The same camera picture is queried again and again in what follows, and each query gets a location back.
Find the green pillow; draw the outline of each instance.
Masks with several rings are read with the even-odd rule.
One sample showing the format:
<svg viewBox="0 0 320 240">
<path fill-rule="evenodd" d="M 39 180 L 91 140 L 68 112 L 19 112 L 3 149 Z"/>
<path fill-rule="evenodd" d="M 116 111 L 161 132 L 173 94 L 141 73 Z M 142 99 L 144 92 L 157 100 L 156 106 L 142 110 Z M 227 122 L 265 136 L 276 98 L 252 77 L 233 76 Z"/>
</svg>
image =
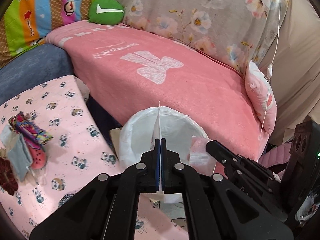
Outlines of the green pillow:
<svg viewBox="0 0 320 240">
<path fill-rule="evenodd" d="M 124 8 L 116 0 L 95 0 L 89 9 L 89 22 L 92 23 L 116 25 L 123 16 Z"/>
</svg>

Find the pink fleece blanket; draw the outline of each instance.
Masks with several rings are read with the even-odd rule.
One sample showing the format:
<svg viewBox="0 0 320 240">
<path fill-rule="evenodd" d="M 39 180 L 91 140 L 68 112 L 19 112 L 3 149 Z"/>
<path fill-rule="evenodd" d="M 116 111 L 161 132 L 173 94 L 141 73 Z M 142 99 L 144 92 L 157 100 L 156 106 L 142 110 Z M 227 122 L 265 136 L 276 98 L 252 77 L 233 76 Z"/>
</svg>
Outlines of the pink fleece blanket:
<svg viewBox="0 0 320 240">
<path fill-rule="evenodd" d="M 68 52 L 75 74 L 121 124 L 160 101 L 189 115 L 235 154 L 259 159 L 268 135 L 263 131 L 259 140 L 261 123 L 233 69 L 123 25 L 80 21 L 55 29 L 46 40 Z"/>
</svg>

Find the silver screw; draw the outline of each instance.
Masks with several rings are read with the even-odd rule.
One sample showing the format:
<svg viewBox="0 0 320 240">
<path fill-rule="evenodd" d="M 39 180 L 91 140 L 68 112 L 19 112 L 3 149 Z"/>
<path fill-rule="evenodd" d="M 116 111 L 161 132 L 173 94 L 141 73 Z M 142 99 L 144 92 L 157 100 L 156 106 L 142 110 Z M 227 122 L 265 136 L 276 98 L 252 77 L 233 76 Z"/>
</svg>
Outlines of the silver screw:
<svg viewBox="0 0 320 240">
<path fill-rule="evenodd" d="M 146 165 L 144 163 L 137 163 L 136 168 L 138 170 L 143 170 L 146 168 Z"/>
<path fill-rule="evenodd" d="M 184 165 L 183 165 L 182 163 L 176 163 L 176 164 L 174 165 L 174 168 L 175 168 L 176 170 L 181 171 L 181 170 L 184 169 Z"/>
<path fill-rule="evenodd" d="M 219 173 L 213 174 L 212 178 L 214 181 L 218 181 L 218 182 L 223 180 L 223 176 Z"/>
<path fill-rule="evenodd" d="M 107 179 L 108 179 L 108 175 L 105 174 L 105 173 L 101 173 L 101 174 L 99 174 L 99 176 L 98 176 L 98 180 L 100 180 L 100 181 L 105 181 L 105 180 L 107 180 Z"/>
</svg>

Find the white cord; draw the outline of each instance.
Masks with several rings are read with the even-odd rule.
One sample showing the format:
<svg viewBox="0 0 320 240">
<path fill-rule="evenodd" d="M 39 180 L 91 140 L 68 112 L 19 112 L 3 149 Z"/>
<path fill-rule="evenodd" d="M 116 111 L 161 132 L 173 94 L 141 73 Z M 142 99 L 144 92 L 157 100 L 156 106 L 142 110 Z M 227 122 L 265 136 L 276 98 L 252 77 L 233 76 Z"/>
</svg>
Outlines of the white cord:
<svg viewBox="0 0 320 240">
<path fill-rule="evenodd" d="M 270 92 L 270 86 L 271 86 L 271 76 L 272 76 L 273 61 L 275 60 L 277 49 L 278 49 L 278 43 L 279 43 L 280 15 L 281 15 L 281 0 L 279 0 L 279 19 L 278 19 L 278 35 L 277 35 L 276 49 L 275 49 L 275 53 L 273 55 L 273 59 L 271 61 L 271 64 L 267 68 L 267 78 L 269 79 L 269 87 L 268 87 L 268 92 L 267 92 L 267 97 L 266 97 L 266 110 L 264 112 L 264 117 L 263 117 L 263 122 L 262 122 L 262 126 L 261 126 L 260 135 L 259 135 L 259 140 L 261 138 L 264 121 L 265 121 L 266 115 L 267 115 L 267 107 L 268 107 L 268 99 L 269 99 L 269 92 Z"/>
</svg>

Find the pink pillow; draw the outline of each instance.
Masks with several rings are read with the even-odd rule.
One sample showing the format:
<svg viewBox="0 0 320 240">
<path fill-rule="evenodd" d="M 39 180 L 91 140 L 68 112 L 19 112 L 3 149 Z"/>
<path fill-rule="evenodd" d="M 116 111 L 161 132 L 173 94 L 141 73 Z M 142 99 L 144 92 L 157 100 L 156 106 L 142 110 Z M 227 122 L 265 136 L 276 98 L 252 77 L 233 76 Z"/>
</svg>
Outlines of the pink pillow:
<svg viewBox="0 0 320 240">
<path fill-rule="evenodd" d="M 245 90 L 261 123 L 263 123 L 264 113 L 267 108 L 263 128 L 270 135 L 275 128 L 277 105 L 271 87 L 269 89 L 268 100 L 266 100 L 268 87 L 269 82 L 267 78 L 262 74 L 257 65 L 250 61 L 245 74 Z"/>
</svg>

